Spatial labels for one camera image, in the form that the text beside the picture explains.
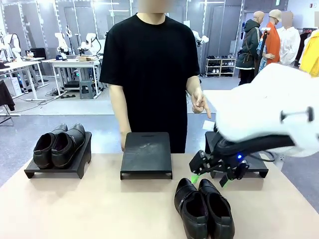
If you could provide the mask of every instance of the yellow jacket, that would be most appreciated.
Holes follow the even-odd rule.
[[[319,31],[311,35],[305,48],[300,69],[310,73],[313,77],[319,76]]]

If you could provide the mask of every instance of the person's right hand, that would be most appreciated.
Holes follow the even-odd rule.
[[[125,147],[126,136],[130,132],[131,132],[131,130],[121,132],[121,148],[122,148],[123,152],[124,152],[124,147]]]
[[[266,54],[265,57],[266,57],[267,59],[272,59],[272,60],[275,59],[275,55],[273,55],[273,54],[271,54],[271,53]]]

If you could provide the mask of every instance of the dark green coat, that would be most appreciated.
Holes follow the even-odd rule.
[[[245,25],[245,38],[243,42],[242,54],[238,56],[237,68],[254,69],[255,60],[258,58],[257,47],[262,36],[259,30],[260,24],[253,20],[248,20]]]

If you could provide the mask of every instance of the pair of black shoes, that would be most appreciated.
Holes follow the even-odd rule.
[[[83,125],[77,123],[68,130],[63,123],[52,132],[40,137],[33,150],[33,161],[40,169],[49,169],[53,166],[67,168],[84,141]]]
[[[233,239],[235,226],[228,201],[207,179],[198,190],[187,179],[180,180],[174,204],[180,214],[187,239]]]

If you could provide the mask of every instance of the neck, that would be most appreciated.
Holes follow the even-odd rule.
[[[276,25],[276,21],[273,17],[269,18],[269,22],[271,22],[273,25]]]
[[[159,25],[165,21],[165,14],[164,13],[142,13],[139,12],[137,14],[138,18],[143,22],[152,25]]]

